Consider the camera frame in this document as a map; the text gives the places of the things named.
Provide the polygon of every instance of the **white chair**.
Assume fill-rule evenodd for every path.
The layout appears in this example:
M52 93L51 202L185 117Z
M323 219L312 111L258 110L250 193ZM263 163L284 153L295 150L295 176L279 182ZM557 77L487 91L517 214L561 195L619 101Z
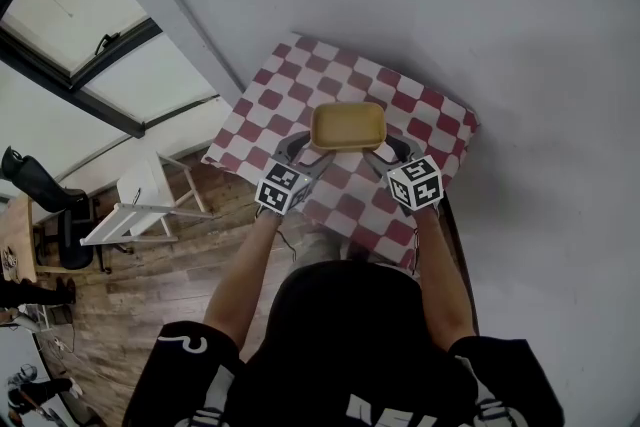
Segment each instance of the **white chair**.
M184 171L189 182L189 192L175 200L169 188L162 163L176 166ZM117 188L121 203L105 217L84 239L83 246L98 244L125 244L128 242L176 242L165 220L167 214L213 219L207 212L191 177L190 167L173 159L152 153L130 168L118 180ZM179 208L188 199L195 198L200 210ZM152 224L162 222L165 235L142 235Z
M32 333L51 331L47 306L41 304L22 304L18 307L20 314L13 319L13 324L22 326Z

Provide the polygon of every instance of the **white logo print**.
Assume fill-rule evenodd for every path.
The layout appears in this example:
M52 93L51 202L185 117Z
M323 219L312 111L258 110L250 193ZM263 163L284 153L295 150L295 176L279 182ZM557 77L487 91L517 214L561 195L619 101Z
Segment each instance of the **white logo print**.
M207 340L204 337L200 337L200 347L198 347L197 349L192 349L191 347L189 347L191 345L191 338L189 338L188 336L176 336L175 338L170 338L167 336L159 336L158 337L158 341L159 342L182 342L182 348L187 351L190 352L191 354L202 354L204 351L207 350Z

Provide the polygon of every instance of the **black office chair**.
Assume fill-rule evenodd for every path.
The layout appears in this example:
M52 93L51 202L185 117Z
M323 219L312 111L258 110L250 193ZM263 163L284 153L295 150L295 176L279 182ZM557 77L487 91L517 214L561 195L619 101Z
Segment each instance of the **black office chair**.
M94 246L81 246L80 239L89 235L97 225L94 200L90 200L84 191L60 187L36 159L28 155L22 157L11 146L2 157L0 178L13 183L46 211L62 211L58 216L56 240L60 264L65 269L83 269L91 264ZM45 240L41 239L40 244L44 248ZM100 270L110 274L111 269L104 266L102 248L95 246L95 252Z

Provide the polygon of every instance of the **window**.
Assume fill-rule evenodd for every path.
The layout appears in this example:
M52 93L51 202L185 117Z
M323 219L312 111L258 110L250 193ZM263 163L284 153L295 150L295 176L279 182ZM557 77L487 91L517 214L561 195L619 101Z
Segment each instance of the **window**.
M215 93L166 34L120 59L84 91L145 123Z
M135 0L0 0L0 60L135 137L149 113L136 119L104 101L99 75L161 33Z

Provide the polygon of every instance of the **wooden desk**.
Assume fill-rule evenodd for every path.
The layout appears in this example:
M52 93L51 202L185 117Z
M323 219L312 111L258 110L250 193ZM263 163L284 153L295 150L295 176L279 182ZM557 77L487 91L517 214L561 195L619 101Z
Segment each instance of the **wooden desk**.
M38 281L36 273L51 272L79 274L87 271L70 271L64 267L45 267L38 265L33 244L33 224L31 219L31 198L20 194L9 203L7 209L0 214L0 249L9 246L18 260L18 282L27 279L32 283ZM6 281L11 278L2 269Z

